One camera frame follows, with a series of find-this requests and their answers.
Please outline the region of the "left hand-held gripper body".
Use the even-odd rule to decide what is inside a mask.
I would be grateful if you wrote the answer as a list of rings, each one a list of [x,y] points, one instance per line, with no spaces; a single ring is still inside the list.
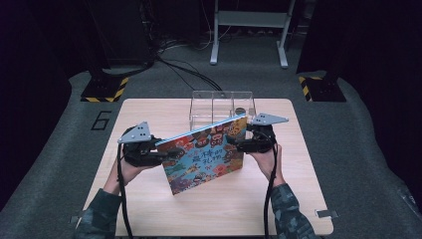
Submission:
[[[127,128],[117,140],[123,146],[125,161],[136,167],[148,165],[150,141],[151,133],[146,121]]]

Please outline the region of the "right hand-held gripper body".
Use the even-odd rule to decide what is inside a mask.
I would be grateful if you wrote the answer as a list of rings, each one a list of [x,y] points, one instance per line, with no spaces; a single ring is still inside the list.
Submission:
[[[247,130],[253,134],[248,141],[247,151],[264,153],[272,149],[277,142],[273,125],[288,121],[288,118],[269,114],[258,114],[255,116],[247,125]]]

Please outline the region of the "colourful cartoon picture book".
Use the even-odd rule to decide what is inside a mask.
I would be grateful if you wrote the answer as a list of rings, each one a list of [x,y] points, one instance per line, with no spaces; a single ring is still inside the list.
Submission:
[[[156,144],[167,152],[162,166],[173,195],[243,167],[244,153],[234,145],[246,136],[248,117],[224,119]]]

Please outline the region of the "clear acrylic divided rack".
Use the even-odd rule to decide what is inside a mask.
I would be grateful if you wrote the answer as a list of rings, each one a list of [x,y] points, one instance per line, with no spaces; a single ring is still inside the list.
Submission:
[[[256,115],[252,92],[233,91],[194,91],[189,112],[190,129],[231,118],[235,108],[244,108],[245,115],[251,120]]]

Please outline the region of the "person's left hand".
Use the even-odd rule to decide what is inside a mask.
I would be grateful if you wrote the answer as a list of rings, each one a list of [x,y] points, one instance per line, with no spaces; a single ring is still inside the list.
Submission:
[[[124,159],[120,161],[120,172],[123,177],[123,182],[125,185],[128,185],[132,180],[134,180],[141,172],[144,170],[147,170],[148,166],[140,166],[136,167],[128,162],[126,162]]]

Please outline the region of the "person's right hand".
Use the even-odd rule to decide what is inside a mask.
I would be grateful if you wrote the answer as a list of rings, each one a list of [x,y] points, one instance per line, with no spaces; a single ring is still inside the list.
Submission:
[[[282,173],[282,147],[277,144],[276,150],[269,150],[265,153],[253,152],[251,156],[256,160],[260,170],[273,186],[285,184]]]

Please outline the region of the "black striped stand base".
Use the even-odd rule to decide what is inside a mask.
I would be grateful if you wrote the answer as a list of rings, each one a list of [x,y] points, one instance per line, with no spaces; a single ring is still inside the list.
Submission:
[[[127,82],[128,77],[125,75],[102,73],[99,76],[91,76],[81,94],[81,101],[90,103],[117,102],[122,96]]]
[[[308,102],[345,102],[337,82],[326,81],[320,77],[299,77],[299,82]]]

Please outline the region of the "dark cabinet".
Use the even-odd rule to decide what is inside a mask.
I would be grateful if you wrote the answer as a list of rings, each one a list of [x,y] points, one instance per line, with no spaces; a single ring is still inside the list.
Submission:
[[[153,64],[140,0],[88,0],[88,6],[111,66]]]

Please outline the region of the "white metal stand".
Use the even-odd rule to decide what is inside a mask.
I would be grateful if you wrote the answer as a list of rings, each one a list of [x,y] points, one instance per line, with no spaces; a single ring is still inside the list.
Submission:
[[[296,0],[288,0],[288,10],[282,13],[248,12],[237,10],[226,11],[219,9],[219,0],[214,0],[214,32],[210,64],[215,66],[218,63],[220,26],[264,27],[282,30],[281,39],[277,42],[277,50],[281,68],[287,69],[289,64],[286,56],[285,43],[289,33],[295,5]]]

